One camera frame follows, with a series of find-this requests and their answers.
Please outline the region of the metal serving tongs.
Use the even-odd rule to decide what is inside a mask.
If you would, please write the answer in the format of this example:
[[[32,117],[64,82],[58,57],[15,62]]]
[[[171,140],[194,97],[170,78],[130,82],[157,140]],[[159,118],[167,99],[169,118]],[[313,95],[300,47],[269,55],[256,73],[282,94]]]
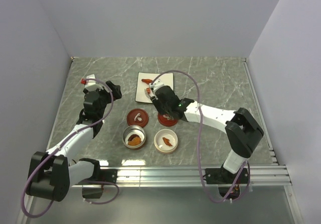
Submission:
[[[155,95],[153,94],[152,90],[151,90],[151,93],[150,93],[150,94],[147,93],[146,89],[144,90],[144,92],[145,92],[146,97],[147,97],[150,101],[152,101],[152,99],[154,99]]]

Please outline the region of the orange bacon strip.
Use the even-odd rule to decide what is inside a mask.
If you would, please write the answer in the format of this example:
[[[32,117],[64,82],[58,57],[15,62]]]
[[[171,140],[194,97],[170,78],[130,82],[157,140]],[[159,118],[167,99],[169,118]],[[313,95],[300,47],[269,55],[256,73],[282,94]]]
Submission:
[[[169,146],[169,147],[172,147],[172,146],[173,146],[173,145],[171,144],[171,142],[170,142],[170,139],[168,139],[168,138],[163,137],[163,142],[164,142],[167,146]]]

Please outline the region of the curved red sausage piece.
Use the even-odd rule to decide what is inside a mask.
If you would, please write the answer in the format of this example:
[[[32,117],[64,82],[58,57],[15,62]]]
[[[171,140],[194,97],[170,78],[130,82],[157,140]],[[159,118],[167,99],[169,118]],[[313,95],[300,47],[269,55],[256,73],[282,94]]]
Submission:
[[[128,138],[128,140],[131,141],[132,139],[134,139],[134,138],[136,138],[136,137],[139,137],[139,135],[137,135],[137,134],[132,134],[132,135]]]

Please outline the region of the orange fried cutlet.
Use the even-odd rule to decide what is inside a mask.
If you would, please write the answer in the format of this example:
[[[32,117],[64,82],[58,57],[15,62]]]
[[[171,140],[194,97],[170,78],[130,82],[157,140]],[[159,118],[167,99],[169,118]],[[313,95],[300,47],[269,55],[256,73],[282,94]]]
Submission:
[[[129,146],[137,146],[141,144],[141,138],[140,137],[134,137],[130,138],[128,143]]]

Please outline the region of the red-brown chicken wing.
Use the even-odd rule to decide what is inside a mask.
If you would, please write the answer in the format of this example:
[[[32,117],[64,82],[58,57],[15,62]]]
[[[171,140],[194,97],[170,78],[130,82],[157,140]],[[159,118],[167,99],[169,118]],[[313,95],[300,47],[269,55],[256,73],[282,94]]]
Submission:
[[[153,82],[151,79],[141,79],[141,81],[146,84],[151,84]]]

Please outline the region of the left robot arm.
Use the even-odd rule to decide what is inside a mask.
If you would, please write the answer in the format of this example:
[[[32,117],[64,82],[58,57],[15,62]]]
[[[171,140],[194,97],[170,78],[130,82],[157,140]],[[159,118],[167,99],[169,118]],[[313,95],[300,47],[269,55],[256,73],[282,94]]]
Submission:
[[[94,139],[103,126],[104,119],[121,99],[121,87],[111,81],[84,79],[83,109],[73,130],[57,145],[46,152],[36,152],[30,162],[24,193],[50,201],[62,201],[69,188],[82,181],[90,185],[101,179],[98,160],[82,158],[73,166],[70,161]]]

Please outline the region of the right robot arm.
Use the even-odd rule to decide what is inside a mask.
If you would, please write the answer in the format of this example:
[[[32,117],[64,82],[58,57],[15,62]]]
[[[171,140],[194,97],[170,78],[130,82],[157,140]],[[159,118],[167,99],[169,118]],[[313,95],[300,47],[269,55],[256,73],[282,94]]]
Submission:
[[[264,136],[264,131],[252,114],[245,108],[224,110],[198,103],[189,98],[179,99],[166,85],[155,92],[145,90],[160,115],[176,121],[198,123],[222,131],[227,135],[231,151],[220,170],[220,178],[228,184],[239,177],[242,164],[247,161]]]

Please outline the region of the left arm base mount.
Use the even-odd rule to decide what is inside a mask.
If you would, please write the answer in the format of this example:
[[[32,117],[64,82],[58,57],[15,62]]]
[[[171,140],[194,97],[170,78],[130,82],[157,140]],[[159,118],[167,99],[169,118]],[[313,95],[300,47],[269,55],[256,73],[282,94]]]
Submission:
[[[81,185],[98,185],[98,188],[82,187],[82,197],[87,202],[92,202],[92,199],[100,199],[103,196],[105,186],[113,186],[116,188],[115,195],[108,201],[95,202],[96,204],[110,203],[117,198],[120,189],[117,182],[118,170],[117,169],[100,169],[97,177],[82,180]]]

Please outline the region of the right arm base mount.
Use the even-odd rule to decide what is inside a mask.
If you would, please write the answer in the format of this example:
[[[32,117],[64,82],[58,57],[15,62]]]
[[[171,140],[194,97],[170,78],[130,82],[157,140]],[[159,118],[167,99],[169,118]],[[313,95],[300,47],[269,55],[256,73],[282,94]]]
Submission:
[[[239,171],[240,175],[235,184],[233,184],[233,182],[238,173],[232,174],[223,167],[206,168],[203,180],[207,185],[219,185],[218,191],[223,200],[236,201],[248,190],[251,177],[251,172],[248,168],[243,167],[243,169],[239,169]]]

